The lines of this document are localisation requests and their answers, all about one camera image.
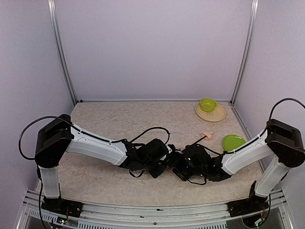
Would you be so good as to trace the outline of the beige folding umbrella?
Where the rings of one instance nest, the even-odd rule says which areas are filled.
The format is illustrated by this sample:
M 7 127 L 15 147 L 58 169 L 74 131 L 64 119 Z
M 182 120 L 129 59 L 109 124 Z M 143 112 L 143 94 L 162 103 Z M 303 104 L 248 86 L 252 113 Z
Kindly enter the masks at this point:
M 203 140 L 209 140 L 212 133 L 204 132 L 202 137 L 192 144 L 188 144 L 182 151 L 173 152 L 174 168 L 203 168 L 212 163 L 212 157 L 208 152 L 218 154 L 212 149 L 200 144 Z

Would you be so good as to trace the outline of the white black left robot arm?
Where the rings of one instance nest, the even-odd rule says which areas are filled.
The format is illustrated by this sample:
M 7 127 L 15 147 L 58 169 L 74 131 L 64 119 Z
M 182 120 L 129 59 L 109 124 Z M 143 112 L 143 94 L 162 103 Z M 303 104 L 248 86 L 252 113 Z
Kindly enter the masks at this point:
M 172 149 L 157 138 L 146 144 L 126 139 L 111 140 L 74 125 L 67 114 L 52 119 L 38 132 L 34 158 L 48 199 L 61 197 L 58 165 L 64 153 L 97 158 L 130 172 L 148 171 L 153 178 L 163 173 L 172 153 Z

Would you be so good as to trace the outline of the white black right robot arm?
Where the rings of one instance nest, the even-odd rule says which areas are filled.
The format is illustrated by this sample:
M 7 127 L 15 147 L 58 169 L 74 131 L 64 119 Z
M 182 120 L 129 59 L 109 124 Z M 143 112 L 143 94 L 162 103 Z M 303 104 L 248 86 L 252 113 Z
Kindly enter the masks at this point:
M 276 119 L 268 121 L 265 130 L 237 149 L 223 152 L 217 157 L 211 157 L 206 150 L 198 143 L 187 146 L 175 158 L 173 172 L 182 181 L 203 177 L 205 181 L 220 182 L 242 168 L 272 156 L 273 160 L 261 178 L 251 186 L 249 196 L 256 198 L 267 198 L 291 168 L 305 161 L 301 132 Z

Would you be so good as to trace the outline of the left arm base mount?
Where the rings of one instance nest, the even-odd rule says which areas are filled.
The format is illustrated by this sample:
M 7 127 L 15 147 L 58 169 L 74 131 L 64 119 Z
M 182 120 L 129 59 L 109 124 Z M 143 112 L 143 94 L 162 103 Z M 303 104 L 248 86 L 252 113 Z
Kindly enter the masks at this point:
M 68 217 L 79 218 L 83 203 L 66 199 L 44 199 L 41 208 Z

